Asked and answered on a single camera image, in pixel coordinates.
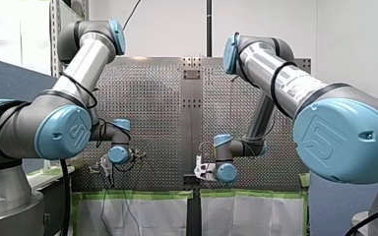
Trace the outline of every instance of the pegboard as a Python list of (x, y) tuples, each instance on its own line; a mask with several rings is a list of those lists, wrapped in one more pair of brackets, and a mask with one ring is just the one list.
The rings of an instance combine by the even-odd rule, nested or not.
[[(103, 71), (95, 93), (99, 117), (107, 121), (131, 120), (131, 146), (148, 154), (132, 171), (116, 172), (118, 188), (182, 189), (180, 77), (180, 60), (177, 58), (144, 61), (117, 58)], [(77, 158), (81, 168), (73, 176), (74, 191), (106, 187), (103, 176), (90, 174), (89, 166), (109, 148), (109, 142), (100, 148), (89, 143), (82, 156)]]
[[(194, 168), (199, 142), (212, 142), (216, 134), (222, 133), (241, 138), (247, 131), (260, 90), (241, 79), (232, 83), (233, 76), (223, 71), (221, 58), (197, 60), (193, 68), (188, 67), (188, 58), (118, 57), (103, 71), (95, 93), (99, 117), (107, 121), (131, 120), (131, 146), (148, 154), (130, 172), (115, 172), (116, 188), (181, 190), (183, 174)], [(309, 59), (298, 59), (296, 64), (310, 71)], [(200, 78), (188, 80), (185, 78), (187, 70), (199, 70)], [(279, 112), (275, 120), (265, 157), (235, 158), (239, 173), (235, 184), (204, 187), (299, 190), (298, 174), (307, 169), (296, 155), (291, 121)], [(100, 148), (89, 143), (75, 160), (74, 191), (107, 187), (104, 177), (91, 174), (89, 166), (106, 154), (109, 147), (110, 143)], [(203, 154), (204, 161), (213, 161), (212, 146), (205, 144)]]

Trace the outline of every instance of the gray robot arm segment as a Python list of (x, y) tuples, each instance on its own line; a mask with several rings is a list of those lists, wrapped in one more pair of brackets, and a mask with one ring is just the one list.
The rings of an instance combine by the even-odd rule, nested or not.
[[(91, 96), (88, 91), (94, 90), (104, 66), (125, 48), (121, 47), (124, 44), (117, 43), (121, 41), (117, 38), (121, 31), (119, 25), (112, 22), (82, 22), (80, 25), (83, 25), (79, 33), (80, 49), (71, 54), (74, 57), (65, 76), (4, 126), (0, 148), (6, 155), (13, 158), (69, 158), (79, 153), (88, 142), (92, 127), (86, 106)], [(64, 45), (63, 40), (59, 39), (60, 45)]]

